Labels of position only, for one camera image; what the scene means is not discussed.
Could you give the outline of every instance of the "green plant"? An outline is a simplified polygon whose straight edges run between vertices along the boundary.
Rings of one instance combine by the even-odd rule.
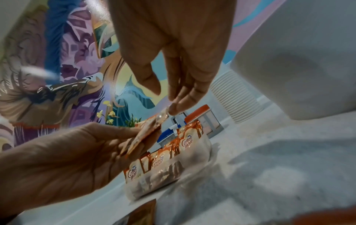
[[[137,119],[137,118],[134,118],[133,116],[134,116],[134,115],[131,114],[131,119],[130,119],[129,121],[125,121],[125,124],[126,124],[127,127],[132,128],[132,127],[134,127],[137,123],[141,122],[141,119],[142,119],[142,118]]]

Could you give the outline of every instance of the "container with red lid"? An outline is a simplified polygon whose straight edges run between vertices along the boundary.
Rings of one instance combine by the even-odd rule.
[[[200,121],[203,132],[208,135],[208,138],[214,137],[224,129],[208,105],[203,105],[184,119],[187,124],[195,120]]]

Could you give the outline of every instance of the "hand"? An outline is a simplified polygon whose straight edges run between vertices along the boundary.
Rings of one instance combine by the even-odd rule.
[[[118,152],[139,128],[88,123],[0,153],[0,218],[92,193],[107,185],[158,139],[156,131],[129,157]]]
[[[236,0],[108,0],[120,51],[137,81],[161,92],[151,62],[163,51],[169,113],[208,92],[229,41]]]

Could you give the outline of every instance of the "blue lid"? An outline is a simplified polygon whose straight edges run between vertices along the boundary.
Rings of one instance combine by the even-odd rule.
[[[160,143],[163,139],[169,137],[173,133],[174,133],[174,131],[169,128],[167,130],[163,131],[162,134],[159,136],[157,143]]]

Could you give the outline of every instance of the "translucent tray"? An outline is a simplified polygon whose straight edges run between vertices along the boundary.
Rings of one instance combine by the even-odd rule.
[[[136,200],[173,181],[198,172],[209,161],[210,151],[211,142],[204,134],[184,152],[127,183],[125,185],[127,198]]]

